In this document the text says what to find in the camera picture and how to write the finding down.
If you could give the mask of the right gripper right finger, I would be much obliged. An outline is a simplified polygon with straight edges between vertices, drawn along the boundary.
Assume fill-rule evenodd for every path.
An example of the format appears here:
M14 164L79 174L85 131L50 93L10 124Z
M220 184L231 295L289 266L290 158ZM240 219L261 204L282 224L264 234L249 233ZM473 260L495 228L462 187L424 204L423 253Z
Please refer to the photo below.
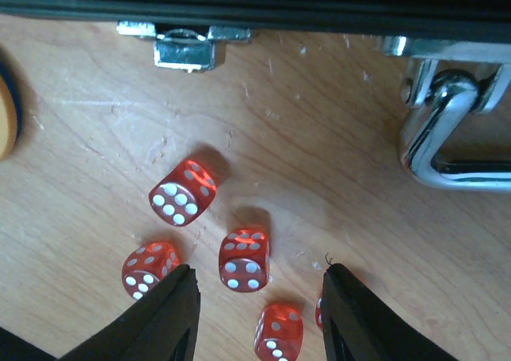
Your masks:
M321 313L328 360L454 360L411 327L343 264L323 276Z

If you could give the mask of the black poker set case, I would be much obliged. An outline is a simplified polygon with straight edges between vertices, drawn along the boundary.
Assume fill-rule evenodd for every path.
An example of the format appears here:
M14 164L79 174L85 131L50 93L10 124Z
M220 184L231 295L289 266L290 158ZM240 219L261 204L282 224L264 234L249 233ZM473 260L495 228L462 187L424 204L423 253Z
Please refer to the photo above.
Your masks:
M509 86L510 0L1 0L1 11L115 21L120 34L153 41L157 66L187 71L213 69L216 44L253 29L373 35L382 54L409 60L402 167L434 188L510 190L506 159L439 156L464 117L491 112Z

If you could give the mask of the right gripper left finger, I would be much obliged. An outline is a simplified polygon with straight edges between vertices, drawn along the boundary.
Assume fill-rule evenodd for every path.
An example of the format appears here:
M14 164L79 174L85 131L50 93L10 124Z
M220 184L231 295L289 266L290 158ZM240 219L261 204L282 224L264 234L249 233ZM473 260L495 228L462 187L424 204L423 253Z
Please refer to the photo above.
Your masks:
M192 360L200 317L196 272L182 264L62 360Z

